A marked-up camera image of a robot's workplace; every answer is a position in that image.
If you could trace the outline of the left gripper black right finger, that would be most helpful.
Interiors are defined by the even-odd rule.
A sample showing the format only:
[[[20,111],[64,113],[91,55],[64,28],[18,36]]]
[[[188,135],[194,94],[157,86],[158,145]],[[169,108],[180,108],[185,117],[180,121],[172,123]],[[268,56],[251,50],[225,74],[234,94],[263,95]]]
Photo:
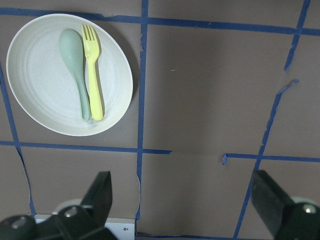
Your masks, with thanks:
[[[264,170],[252,172],[251,202],[275,240],[320,238],[320,206],[290,197]]]

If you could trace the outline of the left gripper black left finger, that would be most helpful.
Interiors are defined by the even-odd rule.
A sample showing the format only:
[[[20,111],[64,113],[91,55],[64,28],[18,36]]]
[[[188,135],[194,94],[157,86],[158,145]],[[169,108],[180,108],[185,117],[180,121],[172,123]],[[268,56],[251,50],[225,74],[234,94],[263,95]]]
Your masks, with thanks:
[[[105,226],[113,201],[111,173],[100,171],[79,203],[53,216],[58,232],[93,232]]]

